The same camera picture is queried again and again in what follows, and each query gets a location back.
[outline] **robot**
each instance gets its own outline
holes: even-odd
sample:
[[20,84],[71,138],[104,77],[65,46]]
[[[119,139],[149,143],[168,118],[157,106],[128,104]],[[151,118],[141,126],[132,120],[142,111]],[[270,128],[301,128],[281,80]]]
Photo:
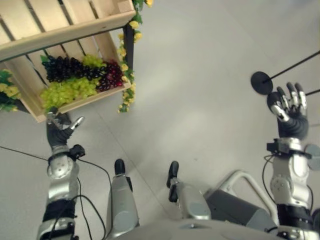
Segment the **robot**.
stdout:
[[[212,219],[203,195],[193,186],[178,179],[178,162],[172,162],[167,179],[169,200],[177,203],[181,220],[165,220],[139,226],[132,194],[132,184],[125,164],[115,161],[107,208],[105,239],[215,239],[215,240],[320,240],[313,226],[307,186],[309,153],[301,140],[308,133],[306,95],[300,86],[288,83],[290,98],[281,87],[267,97],[267,105],[277,117],[279,138],[267,144],[274,156],[270,188],[277,207],[279,221],[277,236],[245,226]],[[80,145],[69,148],[68,138],[84,120],[78,118],[63,129],[57,109],[47,114],[47,139],[52,149],[47,174],[50,179],[43,220],[37,240],[77,240],[75,236],[75,205],[78,197],[77,159],[85,154]]]

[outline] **gray floor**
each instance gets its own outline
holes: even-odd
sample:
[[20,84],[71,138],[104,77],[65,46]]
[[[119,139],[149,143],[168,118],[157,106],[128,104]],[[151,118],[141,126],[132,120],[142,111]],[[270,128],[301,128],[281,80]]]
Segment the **gray floor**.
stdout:
[[[123,158],[133,183],[142,225],[178,218],[165,187],[170,162],[180,178],[202,191],[236,169],[261,182],[266,143],[277,137],[266,100],[250,86],[262,70],[273,75],[319,49],[317,0],[156,0],[143,11],[143,38],[135,45],[137,99],[117,114],[116,94],[71,112],[86,121],[69,144],[81,144],[85,160],[113,173]],[[277,78],[276,85],[300,82],[306,92],[320,88],[320,60]],[[306,142],[320,145],[320,95],[308,97],[311,128]],[[23,112],[0,114],[0,145],[49,157],[45,125]],[[0,238],[35,239],[45,209],[48,179],[44,161],[0,150]],[[271,170],[267,171],[269,180]],[[106,212],[106,176],[80,163],[83,193]],[[310,174],[320,207],[320,173]],[[256,199],[248,192],[247,200]],[[77,205],[76,233],[88,239]],[[99,239],[92,209],[85,211]]]

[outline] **robot finger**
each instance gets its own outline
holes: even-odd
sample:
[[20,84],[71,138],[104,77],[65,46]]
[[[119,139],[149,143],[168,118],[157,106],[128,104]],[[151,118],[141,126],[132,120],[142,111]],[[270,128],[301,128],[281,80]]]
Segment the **robot finger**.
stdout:
[[279,92],[275,91],[270,93],[266,102],[271,112],[276,115],[280,122],[288,122],[290,120],[290,117],[281,104],[281,96]]
[[75,130],[77,127],[79,127],[79,125],[85,120],[84,116],[78,117],[77,120],[75,120],[73,123],[71,123],[71,125],[69,126],[69,128],[71,130]]
[[281,99],[281,103],[282,103],[283,109],[285,111],[289,111],[290,106],[289,106],[288,99],[287,99],[287,96],[285,94],[285,91],[279,86],[276,88],[276,90],[280,94],[280,99]]
[[291,95],[291,108],[296,111],[299,108],[298,94],[296,92],[296,89],[291,82],[288,82],[286,84],[286,87],[289,89]]
[[298,97],[299,97],[299,110],[302,113],[302,115],[307,114],[307,98],[304,90],[302,89],[302,86],[299,83],[296,83],[295,88],[298,92]]

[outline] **artificial flower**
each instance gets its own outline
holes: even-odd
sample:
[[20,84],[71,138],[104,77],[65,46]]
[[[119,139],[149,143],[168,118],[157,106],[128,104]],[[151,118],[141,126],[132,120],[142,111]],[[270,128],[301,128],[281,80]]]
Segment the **artificial flower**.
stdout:
[[121,77],[122,81],[124,81],[125,83],[127,83],[129,81],[129,79],[126,76],[122,76]]
[[5,94],[10,98],[19,93],[19,90],[16,86],[8,86],[7,89],[4,90]]
[[131,21],[129,24],[133,29],[137,29],[139,27],[139,23],[137,21]]
[[147,6],[148,6],[149,8],[151,8],[151,7],[152,7],[152,4],[154,3],[154,0],[144,0],[144,2],[145,2],[145,4],[147,4]]
[[4,83],[0,83],[0,92],[3,92],[5,89],[7,89],[8,85]]
[[124,34],[123,34],[123,33],[119,33],[119,34],[118,34],[118,38],[119,38],[120,40],[123,40],[123,39],[124,39]]
[[122,72],[125,72],[125,71],[127,71],[128,69],[129,69],[129,67],[128,67],[127,64],[123,63],[123,64],[121,65],[121,70],[122,70]]
[[141,32],[137,32],[134,35],[134,42],[136,43],[140,38],[142,38],[142,33]]
[[119,49],[118,49],[118,52],[120,54],[121,57],[125,57],[127,55],[127,52],[125,50],[125,48],[123,46],[121,46]]

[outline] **black disc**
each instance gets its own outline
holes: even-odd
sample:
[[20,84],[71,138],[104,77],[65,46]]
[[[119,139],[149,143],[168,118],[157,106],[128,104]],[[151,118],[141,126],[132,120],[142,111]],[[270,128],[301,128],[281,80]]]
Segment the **black disc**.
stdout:
[[274,89],[270,77],[263,71],[256,71],[251,76],[251,86],[258,94],[262,95],[268,95],[272,93],[272,90]]

